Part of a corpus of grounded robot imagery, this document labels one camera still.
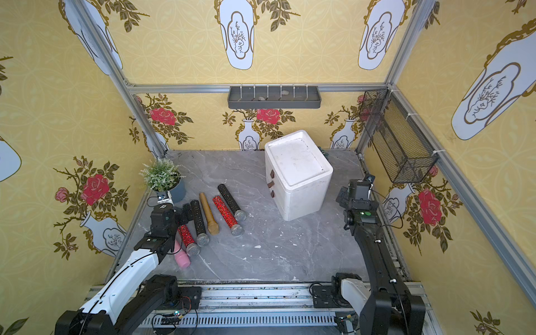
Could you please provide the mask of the wooden rolling pin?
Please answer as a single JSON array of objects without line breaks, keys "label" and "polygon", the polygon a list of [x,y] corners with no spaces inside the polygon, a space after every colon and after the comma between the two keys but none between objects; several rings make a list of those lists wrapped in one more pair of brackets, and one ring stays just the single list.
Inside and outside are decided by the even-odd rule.
[{"label": "wooden rolling pin", "polygon": [[220,228],[219,228],[218,223],[216,223],[216,221],[214,219],[214,215],[212,213],[211,207],[209,206],[209,203],[208,203],[206,195],[204,193],[200,193],[199,198],[200,198],[200,202],[201,202],[203,211],[205,213],[209,233],[211,235],[219,234]]}]

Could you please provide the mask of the black microphone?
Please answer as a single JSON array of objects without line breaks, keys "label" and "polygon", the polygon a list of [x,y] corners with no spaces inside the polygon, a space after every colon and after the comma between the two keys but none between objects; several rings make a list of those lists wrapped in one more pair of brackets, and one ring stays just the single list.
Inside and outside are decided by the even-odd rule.
[{"label": "black microphone", "polygon": [[197,235],[197,243],[200,247],[206,247],[209,244],[209,236],[206,233],[205,222],[202,217],[200,203],[198,200],[192,200],[191,209],[193,213],[193,221],[195,226],[195,233]]},{"label": "black microphone", "polygon": [[222,195],[224,201],[228,205],[230,211],[233,213],[234,218],[238,222],[242,222],[247,218],[247,213],[241,209],[237,201],[232,196],[231,192],[228,190],[225,184],[219,184],[217,186],[219,193]]}]

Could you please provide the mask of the red glitter microphone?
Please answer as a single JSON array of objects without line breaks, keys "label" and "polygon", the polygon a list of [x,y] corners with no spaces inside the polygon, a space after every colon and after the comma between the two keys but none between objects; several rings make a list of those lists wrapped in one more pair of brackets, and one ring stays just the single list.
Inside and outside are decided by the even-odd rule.
[{"label": "red glitter microphone", "polygon": [[195,243],[195,240],[190,233],[187,225],[181,225],[178,227],[178,232],[181,237],[181,242],[184,244],[186,254],[190,257],[194,257],[200,254],[200,247]]}]

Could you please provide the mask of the pink microphone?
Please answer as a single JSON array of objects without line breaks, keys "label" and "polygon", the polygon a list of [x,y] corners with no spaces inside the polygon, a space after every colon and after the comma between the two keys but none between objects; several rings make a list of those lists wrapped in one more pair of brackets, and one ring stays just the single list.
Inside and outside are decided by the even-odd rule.
[{"label": "pink microphone", "polygon": [[186,269],[191,265],[191,261],[188,254],[184,250],[182,243],[179,243],[178,241],[174,242],[173,255],[175,262],[181,269]]}]

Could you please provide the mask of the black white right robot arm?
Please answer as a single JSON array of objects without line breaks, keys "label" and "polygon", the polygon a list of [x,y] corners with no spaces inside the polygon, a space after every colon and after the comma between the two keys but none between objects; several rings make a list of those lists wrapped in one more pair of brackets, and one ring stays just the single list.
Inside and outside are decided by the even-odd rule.
[{"label": "black white right robot arm", "polygon": [[359,314],[361,334],[421,334],[426,307],[399,276],[382,237],[379,203],[371,199],[375,177],[366,174],[340,189],[336,202],[344,209],[345,226],[364,258],[370,283],[363,297],[356,279],[341,280],[344,300]]}]

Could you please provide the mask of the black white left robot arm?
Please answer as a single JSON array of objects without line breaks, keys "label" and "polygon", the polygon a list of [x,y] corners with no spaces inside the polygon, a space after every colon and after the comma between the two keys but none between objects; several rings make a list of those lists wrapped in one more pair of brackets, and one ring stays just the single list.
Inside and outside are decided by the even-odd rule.
[{"label": "black white left robot arm", "polygon": [[168,255],[176,254],[176,235],[193,215],[191,210],[170,203],[156,205],[149,232],[133,247],[121,269],[77,311],[64,312],[56,322],[55,334],[132,334],[152,311],[197,302],[177,284],[177,277],[147,276]]}]

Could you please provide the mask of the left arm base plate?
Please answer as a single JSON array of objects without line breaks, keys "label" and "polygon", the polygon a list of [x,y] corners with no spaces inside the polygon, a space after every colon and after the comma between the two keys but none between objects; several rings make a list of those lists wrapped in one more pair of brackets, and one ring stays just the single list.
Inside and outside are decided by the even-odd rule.
[{"label": "left arm base plate", "polygon": [[202,288],[200,286],[178,287],[171,302],[166,303],[165,306],[189,312],[199,309],[201,297]]}]

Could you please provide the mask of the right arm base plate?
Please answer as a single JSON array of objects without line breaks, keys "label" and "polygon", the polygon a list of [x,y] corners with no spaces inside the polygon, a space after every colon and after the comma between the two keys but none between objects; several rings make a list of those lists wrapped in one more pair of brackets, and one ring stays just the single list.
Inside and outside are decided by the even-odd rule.
[{"label": "right arm base plate", "polygon": [[331,285],[315,282],[308,287],[308,291],[313,299],[314,308],[352,308]]}]

